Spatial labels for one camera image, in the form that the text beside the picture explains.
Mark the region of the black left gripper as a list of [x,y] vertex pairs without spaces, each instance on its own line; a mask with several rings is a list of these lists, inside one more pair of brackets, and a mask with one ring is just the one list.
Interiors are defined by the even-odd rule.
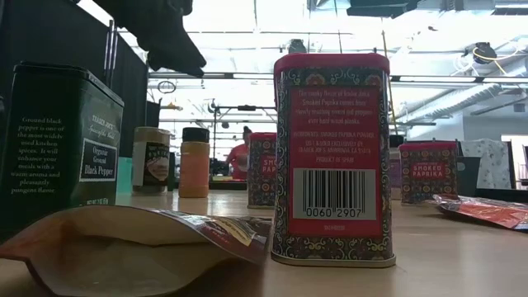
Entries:
[[185,31],[183,17],[192,13],[193,0],[95,0],[132,33],[148,52],[148,65],[201,78],[206,60]]

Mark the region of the tan-lidded spice jar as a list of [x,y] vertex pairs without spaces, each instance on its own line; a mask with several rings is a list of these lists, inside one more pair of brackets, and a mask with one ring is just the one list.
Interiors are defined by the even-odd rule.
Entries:
[[132,193],[157,196],[167,192],[171,133],[155,127],[134,130],[132,156]]

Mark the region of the orange spice jar black cap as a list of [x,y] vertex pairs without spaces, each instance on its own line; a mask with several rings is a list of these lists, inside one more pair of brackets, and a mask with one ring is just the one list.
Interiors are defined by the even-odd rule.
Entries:
[[210,132],[200,127],[182,130],[180,198],[206,198],[210,180]]

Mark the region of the red smoked paprika tin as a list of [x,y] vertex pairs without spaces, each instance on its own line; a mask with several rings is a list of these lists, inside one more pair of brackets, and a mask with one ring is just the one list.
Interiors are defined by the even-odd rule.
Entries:
[[403,204],[421,204],[434,195],[458,195],[456,141],[407,142],[398,149]]
[[393,266],[389,61],[288,54],[274,66],[271,257],[294,266]]
[[247,194],[248,208],[275,206],[276,133],[253,133],[249,137]]

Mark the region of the orange spice pouch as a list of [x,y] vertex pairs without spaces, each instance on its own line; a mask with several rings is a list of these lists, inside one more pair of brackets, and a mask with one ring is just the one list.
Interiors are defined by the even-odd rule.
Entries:
[[528,204],[481,197],[434,195],[438,209],[446,214],[528,233]]

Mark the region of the black curtain partition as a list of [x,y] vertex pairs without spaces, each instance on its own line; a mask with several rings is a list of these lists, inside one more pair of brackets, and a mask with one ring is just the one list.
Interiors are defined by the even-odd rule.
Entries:
[[[70,0],[0,0],[0,97],[11,105],[13,68],[21,61],[67,64],[105,80],[108,26]],[[125,103],[120,156],[132,156],[134,129],[145,125],[147,66],[117,38],[111,90]]]

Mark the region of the dark green pepper tin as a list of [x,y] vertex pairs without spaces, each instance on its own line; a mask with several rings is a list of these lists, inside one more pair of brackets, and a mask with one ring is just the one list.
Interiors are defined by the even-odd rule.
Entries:
[[112,205],[124,102],[85,68],[21,62],[0,171],[0,244],[35,221]]
[[173,192],[175,187],[175,167],[176,167],[176,158],[175,153],[169,153],[169,167],[168,167],[168,177],[167,177],[167,191]]

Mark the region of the person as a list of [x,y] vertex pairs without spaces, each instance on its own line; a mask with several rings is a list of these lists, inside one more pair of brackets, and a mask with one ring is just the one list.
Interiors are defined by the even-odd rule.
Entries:
[[248,174],[249,136],[252,131],[243,127],[243,143],[232,148],[226,162],[233,167],[232,177],[235,180],[246,180]]

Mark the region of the teal plastic bin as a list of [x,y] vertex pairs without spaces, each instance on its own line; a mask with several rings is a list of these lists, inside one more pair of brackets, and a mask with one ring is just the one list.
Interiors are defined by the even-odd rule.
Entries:
[[129,194],[132,191],[132,159],[119,157],[117,167],[116,193]]

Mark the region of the brown spice pouch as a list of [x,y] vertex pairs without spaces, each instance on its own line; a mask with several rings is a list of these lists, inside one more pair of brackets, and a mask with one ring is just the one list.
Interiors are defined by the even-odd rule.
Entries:
[[92,205],[50,214],[0,244],[58,297],[159,297],[227,262],[262,264],[270,219]]

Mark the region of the blue-grey plastic bin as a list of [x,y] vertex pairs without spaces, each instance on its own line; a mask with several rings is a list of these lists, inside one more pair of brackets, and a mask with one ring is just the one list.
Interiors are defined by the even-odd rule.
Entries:
[[457,158],[457,191],[459,196],[474,196],[479,179],[480,157]]

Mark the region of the white patterned cloth board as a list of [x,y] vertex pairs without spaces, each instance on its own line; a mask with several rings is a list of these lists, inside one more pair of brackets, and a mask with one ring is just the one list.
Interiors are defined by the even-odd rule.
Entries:
[[479,157],[477,188],[511,189],[509,149],[502,141],[465,140],[461,143],[465,157]]

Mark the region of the black metal rig frame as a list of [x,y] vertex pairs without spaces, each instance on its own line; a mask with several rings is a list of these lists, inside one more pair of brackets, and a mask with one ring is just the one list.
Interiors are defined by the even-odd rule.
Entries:
[[210,106],[210,157],[224,162],[232,150],[248,145],[249,135],[276,132],[277,114],[271,106]]

